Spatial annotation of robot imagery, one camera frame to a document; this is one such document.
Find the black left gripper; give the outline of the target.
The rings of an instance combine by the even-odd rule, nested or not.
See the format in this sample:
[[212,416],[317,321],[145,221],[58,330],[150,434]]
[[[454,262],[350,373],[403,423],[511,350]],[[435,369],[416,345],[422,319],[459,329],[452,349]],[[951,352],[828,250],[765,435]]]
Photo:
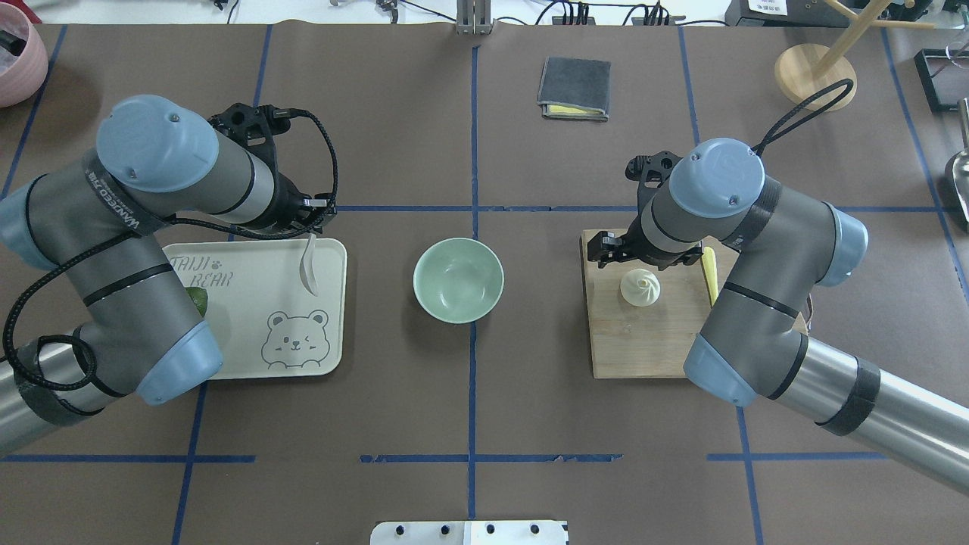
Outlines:
[[[295,118],[311,120],[319,130],[330,155],[332,189],[307,194],[280,172],[274,138],[287,133]],[[332,139],[319,118],[303,108],[283,108],[273,104],[251,106],[232,104],[221,114],[211,115],[208,123],[246,153],[250,182],[243,196],[227,210],[215,215],[231,224],[242,237],[297,237],[305,232],[321,232],[337,214],[339,166]]]

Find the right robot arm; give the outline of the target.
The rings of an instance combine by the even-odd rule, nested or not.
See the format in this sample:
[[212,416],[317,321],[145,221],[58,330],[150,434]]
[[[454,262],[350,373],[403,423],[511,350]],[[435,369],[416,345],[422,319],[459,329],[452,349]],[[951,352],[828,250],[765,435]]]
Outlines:
[[709,237],[737,252],[683,363],[685,375],[734,406],[775,400],[966,494],[964,406],[795,329],[811,290],[845,282],[865,258],[865,225],[782,186],[737,139],[707,139],[669,162],[645,170],[645,179],[660,183],[640,189],[627,232],[597,232],[586,259],[599,268],[640,261],[667,269],[695,262]]

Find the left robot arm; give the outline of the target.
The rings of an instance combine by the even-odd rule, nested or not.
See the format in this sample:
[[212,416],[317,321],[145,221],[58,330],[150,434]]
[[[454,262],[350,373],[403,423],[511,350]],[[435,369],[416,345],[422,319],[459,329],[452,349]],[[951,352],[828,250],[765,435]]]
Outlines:
[[223,363],[156,232],[252,239],[319,232],[337,189],[279,172],[277,135],[303,108],[232,104],[202,117],[159,95],[111,108],[95,145],[2,201],[2,244],[44,275],[2,324],[2,454],[136,394],[160,406]]

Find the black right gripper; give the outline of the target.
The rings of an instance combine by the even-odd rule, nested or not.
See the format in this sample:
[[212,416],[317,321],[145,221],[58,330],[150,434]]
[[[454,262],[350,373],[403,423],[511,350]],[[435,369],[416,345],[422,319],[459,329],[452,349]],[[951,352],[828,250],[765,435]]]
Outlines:
[[624,235],[599,231],[586,242],[586,261],[605,268],[608,263],[641,261],[664,270],[679,263],[692,266],[702,255],[703,243],[692,242],[684,251],[664,251],[656,242],[658,235],[648,235],[647,227],[655,227],[651,213],[651,200],[668,182],[675,166],[682,157],[669,151],[641,154],[630,159],[625,167],[625,177],[637,183],[637,209],[639,214]]

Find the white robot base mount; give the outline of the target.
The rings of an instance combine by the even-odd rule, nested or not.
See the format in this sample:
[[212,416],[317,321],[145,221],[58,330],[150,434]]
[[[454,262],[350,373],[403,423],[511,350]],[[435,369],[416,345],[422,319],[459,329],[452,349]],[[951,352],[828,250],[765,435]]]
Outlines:
[[539,520],[382,522],[370,544],[569,544],[568,523]]

